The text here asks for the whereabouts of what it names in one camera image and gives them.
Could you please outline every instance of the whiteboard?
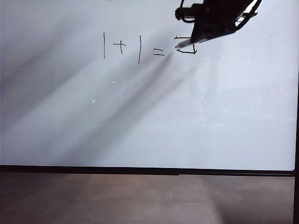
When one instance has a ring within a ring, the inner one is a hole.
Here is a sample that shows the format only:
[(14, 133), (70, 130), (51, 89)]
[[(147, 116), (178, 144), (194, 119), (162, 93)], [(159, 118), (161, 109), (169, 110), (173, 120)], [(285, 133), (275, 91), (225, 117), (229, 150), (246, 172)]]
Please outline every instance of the whiteboard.
[(1, 164), (293, 170), (299, 1), (195, 55), (179, 4), (1, 1)]

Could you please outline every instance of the handwritten math equation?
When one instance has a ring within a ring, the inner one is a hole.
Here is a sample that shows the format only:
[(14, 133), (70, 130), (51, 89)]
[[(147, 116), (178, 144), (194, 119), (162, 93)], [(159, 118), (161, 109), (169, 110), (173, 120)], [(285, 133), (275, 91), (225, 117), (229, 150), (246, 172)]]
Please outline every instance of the handwritten math equation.
[[(189, 37), (175, 37), (174, 40), (176, 39), (187, 39)], [(106, 48), (106, 40), (105, 40), (105, 33), (103, 33), (103, 39), (104, 39), (104, 59), (105, 59), (105, 48)], [(139, 48), (139, 58), (138, 58), (138, 64), (140, 63), (140, 56), (141, 56), (141, 45), (142, 45), (142, 42), (141, 42), (141, 35), (139, 35), (139, 44), (140, 44), (140, 48)], [(113, 45), (116, 45), (116, 46), (119, 46), (120, 48), (120, 51), (121, 51), (121, 54), (122, 54), (122, 48), (123, 47), (126, 47), (126, 44), (122, 42), (122, 40), (120, 40), (119, 43), (113, 43)], [(164, 50), (162, 49), (159, 49), (159, 48), (154, 48), (153, 50), (155, 50), (155, 53), (153, 53), (153, 55), (155, 56), (165, 56), (165, 54), (162, 54), (164, 52)], [(195, 49), (195, 46), (193, 44), (193, 51), (190, 52), (190, 51), (181, 51), (180, 49), (177, 49), (178, 52), (180, 53), (184, 53), (184, 54), (193, 54), (195, 55), (197, 50)]]

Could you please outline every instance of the black whiteboard frame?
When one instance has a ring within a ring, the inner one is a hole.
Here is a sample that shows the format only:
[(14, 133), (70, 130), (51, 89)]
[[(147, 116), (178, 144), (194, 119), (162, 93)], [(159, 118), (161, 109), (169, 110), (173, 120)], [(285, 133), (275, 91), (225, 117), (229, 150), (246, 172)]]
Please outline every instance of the black whiteboard frame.
[(299, 224), (299, 150), (298, 148), (299, 148), (299, 83), (298, 83), (298, 95), (297, 95), (295, 169), (292, 171), (0, 165), (0, 172), (59, 173), (59, 174), (117, 174), (117, 175), (223, 175), (223, 176), (295, 177), (293, 224)]

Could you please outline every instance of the floor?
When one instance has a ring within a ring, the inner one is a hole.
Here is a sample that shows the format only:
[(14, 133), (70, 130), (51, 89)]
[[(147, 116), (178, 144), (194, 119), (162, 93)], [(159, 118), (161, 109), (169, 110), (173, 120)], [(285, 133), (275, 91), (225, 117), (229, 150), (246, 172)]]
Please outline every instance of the floor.
[(293, 177), (0, 173), (1, 224), (292, 224)]

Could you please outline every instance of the robotic arm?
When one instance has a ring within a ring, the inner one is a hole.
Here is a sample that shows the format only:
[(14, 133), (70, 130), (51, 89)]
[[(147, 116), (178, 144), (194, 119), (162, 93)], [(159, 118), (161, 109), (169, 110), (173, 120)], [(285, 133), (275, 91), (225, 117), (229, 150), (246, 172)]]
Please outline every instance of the robotic arm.
[[(191, 37), (180, 42), (176, 48), (201, 43), (217, 37), (232, 34), (241, 29), (255, 12), (262, 0), (257, 0), (249, 13), (245, 9), (253, 0), (204, 0), (203, 4), (193, 4), (190, 8), (183, 7), (184, 0), (175, 11), (177, 20), (194, 23)], [(238, 26), (236, 22), (243, 18)]]

